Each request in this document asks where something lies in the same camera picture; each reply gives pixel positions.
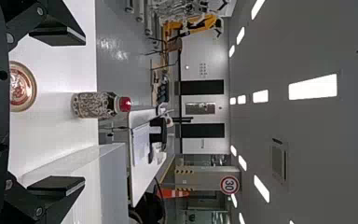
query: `ventilation grille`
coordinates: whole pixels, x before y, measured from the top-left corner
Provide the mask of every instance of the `ventilation grille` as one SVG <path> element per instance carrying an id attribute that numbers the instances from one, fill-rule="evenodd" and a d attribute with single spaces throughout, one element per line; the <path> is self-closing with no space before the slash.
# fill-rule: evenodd
<path id="1" fill-rule="evenodd" d="M 272 138 L 271 144 L 271 167 L 272 175 L 282 184 L 286 185 L 287 175 L 287 155 L 288 146 L 277 138 Z"/>

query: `white table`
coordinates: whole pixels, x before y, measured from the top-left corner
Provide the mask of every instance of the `white table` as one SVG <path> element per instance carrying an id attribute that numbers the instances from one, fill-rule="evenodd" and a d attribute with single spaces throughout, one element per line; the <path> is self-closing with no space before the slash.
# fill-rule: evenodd
<path id="1" fill-rule="evenodd" d="M 85 148 L 21 176 L 19 182 L 29 186 L 50 175 L 84 176 L 86 187 L 62 224 L 129 223 L 126 153 L 124 144 Z"/>
<path id="2" fill-rule="evenodd" d="M 64 0 L 86 34 L 87 46 L 53 48 L 29 36 L 10 52 L 37 82 L 34 105 L 10 114 L 9 168 L 21 176 L 79 149 L 98 145 L 98 121 L 77 119 L 72 94 L 97 90 L 95 2 Z"/>
<path id="3" fill-rule="evenodd" d="M 167 160 L 167 153 L 162 152 L 162 162 L 158 164 L 157 156 L 149 164 L 148 157 L 143 157 L 141 162 L 134 164 L 134 152 L 132 142 L 132 129 L 139 127 L 157 117 L 156 108 L 134 109 L 130 113 L 123 114 L 111 120 L 100 121 L 100 126 L 114 123 L 113 127 L 125 127 L 126 129 L 115 132 L 114 142 L 125 142 L 128 145 L 129 168 L 130 168 L 130 196 L 131 206 L 135 207 L 145 194 L 153 178 Z"/>

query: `metal canister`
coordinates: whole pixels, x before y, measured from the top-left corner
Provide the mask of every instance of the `metal canister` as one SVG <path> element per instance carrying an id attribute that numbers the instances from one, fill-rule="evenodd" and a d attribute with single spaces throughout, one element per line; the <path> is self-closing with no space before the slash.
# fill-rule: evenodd
<path id="1" fill-rule="evenodd" d="M 131 110 L 130 98 L 118 97 L 111 91 L 76 93 L 71 105 L 82 119 L 111 119 L 117 113 Z"/>

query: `cable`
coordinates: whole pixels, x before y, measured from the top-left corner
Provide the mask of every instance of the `cable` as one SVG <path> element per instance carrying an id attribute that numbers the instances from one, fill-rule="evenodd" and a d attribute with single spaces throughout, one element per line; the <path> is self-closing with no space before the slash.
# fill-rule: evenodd
<path id="1" fill-rule="evenodd" d="M 161 203 L 162 203 L 162 206 L 164 207 L 164 214 L 162 216 L 163 218 L 163 224 L 167 224 L 167 207 L 165 206 L 165 201 L 164 201 L 164 197 L 162 195 L 162 190 L 161 190 L 161 186 L 159 185 L 159 182 L 157 180 L 157 178 L 155 177 L 154 178 L 155 181 L 156 181 L 156 185 L 157 185 L 157 188 L 158 188 L 158 191 L 159 191 L 159 195 L 161 196 Z"/>

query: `black panel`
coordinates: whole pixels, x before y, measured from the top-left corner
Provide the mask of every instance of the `black panel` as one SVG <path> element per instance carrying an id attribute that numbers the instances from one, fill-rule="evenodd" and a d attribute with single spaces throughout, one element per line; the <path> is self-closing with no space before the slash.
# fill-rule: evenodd
<path id="1" fill-rule="evenodd" d="M 224 138 L 224 123 L 182 124 L 182 138 Z"/>
<path id="2" fill-rule="evenodd" d="M 221 95 L 225 93 L 224 80 L 182 81 L 181 95 Z"/>

